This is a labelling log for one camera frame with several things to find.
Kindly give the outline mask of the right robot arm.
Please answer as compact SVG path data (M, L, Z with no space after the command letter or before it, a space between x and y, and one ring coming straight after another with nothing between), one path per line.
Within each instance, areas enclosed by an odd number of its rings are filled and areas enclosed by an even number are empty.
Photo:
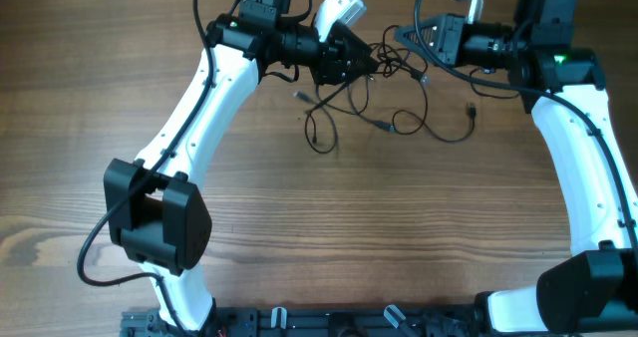
M589 49L572 46L577 0L518 0L512 26L465 16L415 16L395 37L472 86L466 66L504 70L550 151L570 225L570 257L528 287L481 293L478 331L575 335L637 326L637 194L614 137L606 80Z

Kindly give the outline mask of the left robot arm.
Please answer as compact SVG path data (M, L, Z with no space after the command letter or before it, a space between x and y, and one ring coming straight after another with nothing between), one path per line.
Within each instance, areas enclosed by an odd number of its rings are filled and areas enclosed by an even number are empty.
M198 70L165 125L132 162L114 160L105 172L104 225L160 303L125 314L125 336L223 334L199 263L212 229L201 190L225 131L271 65L308 68L316 85L339 88L377 69L352 31L362 0L324 0L298 16L290 1L235 0L205 26Z

